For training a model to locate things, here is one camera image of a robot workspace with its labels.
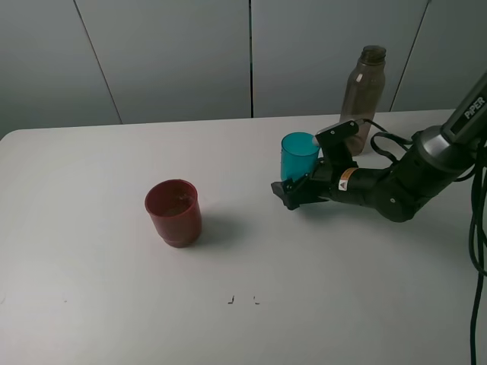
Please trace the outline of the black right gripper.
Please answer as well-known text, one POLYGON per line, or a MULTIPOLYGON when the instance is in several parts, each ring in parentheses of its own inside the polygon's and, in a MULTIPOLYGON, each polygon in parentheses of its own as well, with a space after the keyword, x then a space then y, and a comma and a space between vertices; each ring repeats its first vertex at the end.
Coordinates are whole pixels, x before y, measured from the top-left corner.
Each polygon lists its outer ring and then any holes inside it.
POLYGON ((291 179, 271 184, 272 193, 286 208, 330 200, 332 187, 338 184, 339 175, 351 167, 357 167, 345 144, 323 149, 323 157, 317 159, 313 170, 293 182, 291 179))

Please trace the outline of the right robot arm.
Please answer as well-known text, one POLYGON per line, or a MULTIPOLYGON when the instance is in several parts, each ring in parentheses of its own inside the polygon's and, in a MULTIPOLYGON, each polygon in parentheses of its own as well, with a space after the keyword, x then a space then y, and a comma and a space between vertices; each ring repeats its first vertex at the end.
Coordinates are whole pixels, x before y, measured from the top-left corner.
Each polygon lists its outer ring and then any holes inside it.
POLYGON ((402 145, 401 159, 377 149, 391 165, 360 168, 345 146, 363 120, 338 122, 318 131, 324 156, 299 179, 272 183, 272 191, 290 210, 305 204, 334 201, 373 208, 402 223, 453 182, 464 181, 486 165, 486 78, 473 89, 443 125, 416 132, 410 140, 385 131, 377 136, 402 145))

